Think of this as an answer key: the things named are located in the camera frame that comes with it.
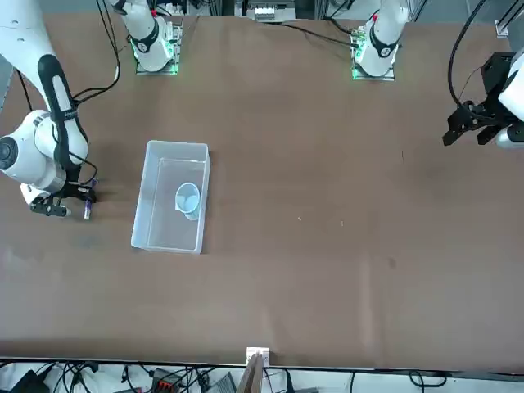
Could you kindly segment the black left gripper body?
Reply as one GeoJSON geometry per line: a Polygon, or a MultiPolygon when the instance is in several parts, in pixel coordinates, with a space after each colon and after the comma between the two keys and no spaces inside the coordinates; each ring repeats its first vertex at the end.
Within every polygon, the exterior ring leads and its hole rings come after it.
{"type": "Polygon", "coordinates": [[[514,52],[495,52],[481,67],[487,97],[498,96],[502,91],[514,56],[514,52]]]}

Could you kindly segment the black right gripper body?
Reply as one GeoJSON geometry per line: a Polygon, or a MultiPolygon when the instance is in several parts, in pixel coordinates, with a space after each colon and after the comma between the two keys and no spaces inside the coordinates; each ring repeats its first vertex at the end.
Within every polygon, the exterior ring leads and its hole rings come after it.
{"type": "Polygon", "coordinates": [[[64,200],[67,198],[79,198],[79,185],[77,183],[65,183],[64,187],[52,194],[53,198],[64,200]]]}

